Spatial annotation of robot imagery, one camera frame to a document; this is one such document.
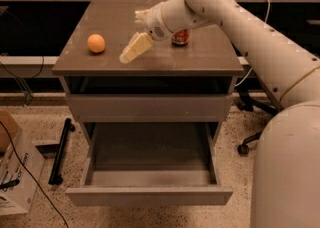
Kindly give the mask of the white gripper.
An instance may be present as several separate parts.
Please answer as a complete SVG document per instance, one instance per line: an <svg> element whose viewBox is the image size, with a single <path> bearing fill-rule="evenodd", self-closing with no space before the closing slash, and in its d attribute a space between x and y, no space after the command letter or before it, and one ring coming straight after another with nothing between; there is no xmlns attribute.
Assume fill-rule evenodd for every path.
<svg viewBox="0 0 320 228"><path fill-rule="evenodd" d="M146 10L135 11L135 22L146 32L135 33L128 45L119 56L119 60L126 64L145 53L153 46L153 40L163 41L172 36L162 18L162 6L156 5Z"/></svg>

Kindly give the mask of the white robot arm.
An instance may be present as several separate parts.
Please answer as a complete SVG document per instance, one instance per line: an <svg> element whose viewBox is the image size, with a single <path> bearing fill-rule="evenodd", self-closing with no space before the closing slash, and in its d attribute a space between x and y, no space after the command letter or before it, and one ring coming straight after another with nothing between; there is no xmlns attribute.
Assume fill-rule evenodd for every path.
<svg viewBox="0 0 320 228"><path fill-rule="evenodd" d="M257 144L251 228L320 228L318 58L234 0L168 0L137 12L136 21L143 30L121 53L123 63L182 29L223 30L282 109Z"/></svg>

